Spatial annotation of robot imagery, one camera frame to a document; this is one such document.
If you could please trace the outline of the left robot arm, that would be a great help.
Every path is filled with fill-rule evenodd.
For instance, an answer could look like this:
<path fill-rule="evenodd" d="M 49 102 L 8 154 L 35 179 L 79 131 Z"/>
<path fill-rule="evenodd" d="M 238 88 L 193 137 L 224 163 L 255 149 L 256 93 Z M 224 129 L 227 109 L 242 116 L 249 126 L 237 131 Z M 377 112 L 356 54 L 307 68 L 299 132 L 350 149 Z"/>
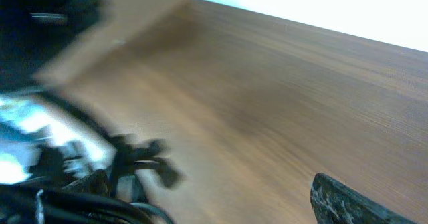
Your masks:
<path fill-rule="evenodd" d="M 34 86 L 34 75 L 100 20 L 103 3 L 1 0 L 1 91 Z"/>

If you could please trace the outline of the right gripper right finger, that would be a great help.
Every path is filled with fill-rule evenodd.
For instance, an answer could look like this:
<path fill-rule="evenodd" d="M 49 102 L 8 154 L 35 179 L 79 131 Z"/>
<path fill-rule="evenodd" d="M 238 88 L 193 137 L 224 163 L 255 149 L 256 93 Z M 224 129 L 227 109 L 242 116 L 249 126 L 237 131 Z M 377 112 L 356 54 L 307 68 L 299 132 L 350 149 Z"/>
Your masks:
<path fill-rule="evenodd" d="M 325 173 L 317 173 L 310 203 L 318 224 L 415 224 Z"/>

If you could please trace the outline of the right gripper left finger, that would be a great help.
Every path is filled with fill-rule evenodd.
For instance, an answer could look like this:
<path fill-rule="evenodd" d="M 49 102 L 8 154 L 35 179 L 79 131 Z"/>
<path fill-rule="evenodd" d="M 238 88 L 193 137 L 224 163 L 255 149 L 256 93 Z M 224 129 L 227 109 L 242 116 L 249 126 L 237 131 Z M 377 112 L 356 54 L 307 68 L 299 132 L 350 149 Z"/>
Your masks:
<path fill-rule="evenodd" d="M 62 187 L 63 191 L 75 193 L 89 193 L 93 195 L 101 195 L 103 197 L 110 196 L 110 183 L 105 170 L 98 169 L 94 172 L 72 181 Z"/>

